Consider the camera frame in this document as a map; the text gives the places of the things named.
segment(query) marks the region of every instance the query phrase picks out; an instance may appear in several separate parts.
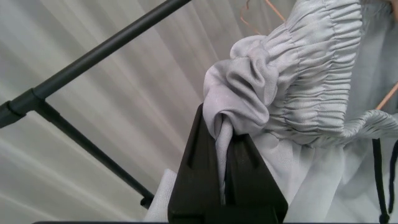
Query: light gray cloth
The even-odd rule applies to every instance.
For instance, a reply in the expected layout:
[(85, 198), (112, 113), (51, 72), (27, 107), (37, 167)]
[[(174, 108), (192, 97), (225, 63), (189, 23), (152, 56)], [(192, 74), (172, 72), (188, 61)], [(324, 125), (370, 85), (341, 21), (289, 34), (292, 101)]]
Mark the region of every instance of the light gray cloth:
[(389, 161), (398, 120), (372, 109), (398, 81), (397, 38), (387, 3), (298, 0), (270, 35), (235, 43), (204, 85), (220, 190), (233, 132), (249, 133), (289, 203), (285, 222), (377, 222), (370, 139), (386, 138)]

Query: grasped fabric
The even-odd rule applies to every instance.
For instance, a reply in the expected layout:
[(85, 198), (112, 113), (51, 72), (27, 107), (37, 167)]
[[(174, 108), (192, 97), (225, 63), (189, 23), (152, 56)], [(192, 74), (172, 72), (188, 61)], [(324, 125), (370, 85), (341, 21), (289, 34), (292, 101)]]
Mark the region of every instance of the grasped fabric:
[(249, 133), (289, 203), (285, 222), (378, 222), (371, 139), (388, 164), (398, 120), (372, 109), (398, 80), (397, 37), (386, 2), (298, 0), (270, 35), (235, 43), (204, 85), (220, 190), (233, 132)]

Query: copper wire hanger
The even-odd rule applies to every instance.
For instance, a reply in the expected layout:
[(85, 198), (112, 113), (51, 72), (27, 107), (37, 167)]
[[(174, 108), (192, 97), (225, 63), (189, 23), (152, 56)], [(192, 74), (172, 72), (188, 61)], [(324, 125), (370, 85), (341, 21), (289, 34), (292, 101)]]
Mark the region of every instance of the copper wire hanger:
[[(268, 6), (279, 16), (279, 18), (285, 22), (285, 18), (282, 16), (282, 14), (278, 11), (278, 9), (269, 1), (269, 0), (264, 0)], [(246, 1), (245, 6), (241, 8), (240, 11), (240, 16), (241, 20), (243, 23), (245, 23), (248, 27), (250, 27), (256, 34), (262, 35), (254, 26), (252, 26), (250, 23), (248, 23), (244, 18), (243, 18), (243, 10), (249, 10), (249, 2), (250, 0)], [(391, 97), (394, 95), (394, 93), (398, 90), (398, 82), (392, 87), (390, 92), (383, 98), (383, 100), (379, 103), (379, 105), (376, 107), (376, 110), (381, 110), (381, 108), (391, 99)]]

